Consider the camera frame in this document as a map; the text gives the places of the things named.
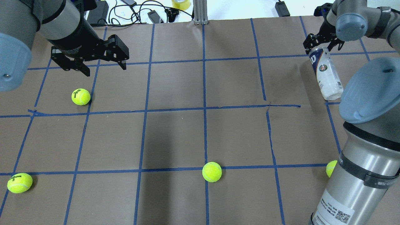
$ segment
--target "metal post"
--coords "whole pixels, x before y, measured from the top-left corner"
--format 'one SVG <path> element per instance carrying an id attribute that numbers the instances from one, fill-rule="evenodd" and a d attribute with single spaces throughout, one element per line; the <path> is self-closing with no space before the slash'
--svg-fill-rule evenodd
<path id="1" fill-rule="evenodd" d="M 194 24 L 208 24 L 207 0 L 193 0 Z"/>

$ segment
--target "white floor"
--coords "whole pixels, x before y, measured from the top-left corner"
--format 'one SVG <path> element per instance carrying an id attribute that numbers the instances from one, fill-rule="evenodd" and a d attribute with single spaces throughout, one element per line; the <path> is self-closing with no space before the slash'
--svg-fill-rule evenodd
<path id="1" fill-rule="evenodd" d="M 121 0 L 106 0 L 109 4 L 110 9 L 116 5 L 123 4 Z M 144 0 L 137 0 L 138 4 L 144 2 Z M 159 0 L 165 6 L 172 6 L 171 0 Z M 193 0 L 190 0 L 190 7 L 186 10 L 189 14 L 192 13 Z M 262 18 L 262 17 L 277 17 L 278 14 L 275 10 L 275 3 L 277 0 L 208 0 L 207 1 L 207 13 L 209 20 L 232 20 L 232 19 L 246 19 L 246 18 Z M 317 6 L 321 6 L 324 3 L 333 3 L 334 0 L 285 0 L 291 16 L 311 16 L 314 13 L 314 9 Z M 157 4 L 155 2 L 146 2 L 145 4 Z M 369 7 L 379 6 L 390 6 L 394 9 L 400 10 L 399 0 L 368 0 Z M 143 8 L 150 8 L 156 10 L 157 13 L 166 21 L 166 15 L 164 9 L 159 6 L 146 6 Z M 148 19 L 147 13 L 149 10 L 142 11 L 142 22 L 151 23 Z M 122 17 L 130 17 L 132 11 L 129 7 L 117 7 L 116 13 Z M 116 17 L 114 13 L 111 13 L 111 18 Z M 181 13 L 176 22 L 187 22 L 190 21 L 191 17 Z M 129 20 L 119 19 L 121 24 L 129 23 Z"/>

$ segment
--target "roll of yellow tape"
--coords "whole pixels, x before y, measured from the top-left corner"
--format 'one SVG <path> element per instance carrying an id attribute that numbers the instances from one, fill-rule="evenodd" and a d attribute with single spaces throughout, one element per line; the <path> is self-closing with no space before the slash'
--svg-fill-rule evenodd
<path id="1" fill-rule="evenodd" d="M 187 10 L 190 6 L 189 0 L 172 0 L 172 7 L 180 9 L 180 10 Z"/>

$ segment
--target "logo on bottle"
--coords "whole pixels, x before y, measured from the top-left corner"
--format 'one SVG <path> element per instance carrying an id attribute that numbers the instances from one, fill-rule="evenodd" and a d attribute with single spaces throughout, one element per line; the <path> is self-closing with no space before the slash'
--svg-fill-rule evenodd
<path id="1" fill-rule="evenodd" d="M 325 65 L 325 64 L 322 64 L 322 65 L 320 66 L 320 68 L 319 68 L 319 70 L 320 70 L 321 72 L 324 72 L 324 71 L 326 71 L 327 69 L 328 69 L 328 66 Z"/>

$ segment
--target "power adapter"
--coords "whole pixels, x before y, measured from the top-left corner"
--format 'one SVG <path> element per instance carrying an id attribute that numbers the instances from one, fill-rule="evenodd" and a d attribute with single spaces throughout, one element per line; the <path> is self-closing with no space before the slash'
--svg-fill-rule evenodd
<path id="1" fill-rule="evenodd" d="M 285 2 L 283 2 L 283 1 L 275 3 L 275 9 L 276 9 L 279 17 L 290 16 L 289 10 L 286 7 Z"/>

